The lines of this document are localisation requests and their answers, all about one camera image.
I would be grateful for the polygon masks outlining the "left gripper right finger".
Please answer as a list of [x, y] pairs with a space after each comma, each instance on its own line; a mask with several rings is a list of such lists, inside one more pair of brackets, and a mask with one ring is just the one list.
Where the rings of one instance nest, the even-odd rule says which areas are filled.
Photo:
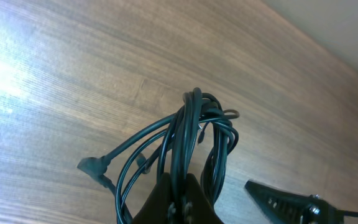
[[312, 195], [284, 192], [251, 180], [247, 181], [245, 189], [272, 223], [344, 223], [337, 208]]

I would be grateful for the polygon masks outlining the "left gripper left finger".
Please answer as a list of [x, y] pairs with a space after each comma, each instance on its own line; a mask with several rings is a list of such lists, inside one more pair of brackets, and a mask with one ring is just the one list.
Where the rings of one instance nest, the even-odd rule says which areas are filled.
[[201, 190], [196, 177], [188, 174], [185, 183], [185, 203], [175, 205], [170, 175], [164, 173], [132, 224], [222, 224], [214, 208]]

